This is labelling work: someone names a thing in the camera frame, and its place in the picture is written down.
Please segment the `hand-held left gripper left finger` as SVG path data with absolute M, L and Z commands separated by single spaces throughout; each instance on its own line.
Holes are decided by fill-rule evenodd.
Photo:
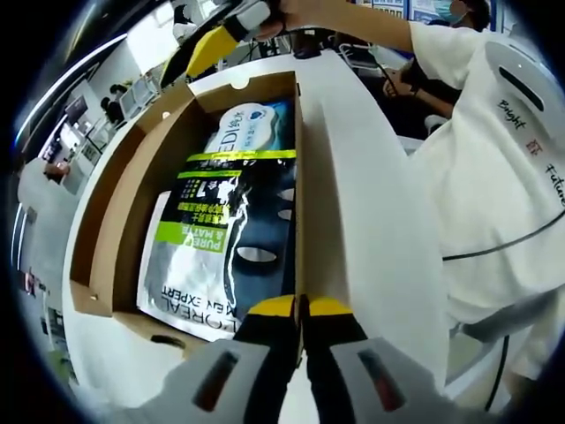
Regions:
M 252 307 L 231 339 L 200 347 L 146 403 L 112 423 L 268 423 L 277 420 L 298 353 L 293 295 Z

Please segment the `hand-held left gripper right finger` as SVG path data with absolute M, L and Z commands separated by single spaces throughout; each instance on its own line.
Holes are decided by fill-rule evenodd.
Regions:
M 336 299 L 302 298 L 307 375 L 323 423 L 465 423 L 433 375 L 381 337 L 366 335 Z

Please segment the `person's right hand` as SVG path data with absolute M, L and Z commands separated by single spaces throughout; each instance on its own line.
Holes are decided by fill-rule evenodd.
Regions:
M 277 36 L 286 29 L 315 26 L 320 23 L 320 13 L 324 1 L 291 0 L 281 1 L 274 17 L 269 17 L 260 25 L 255 36 L 258 41 L 265 41 Z

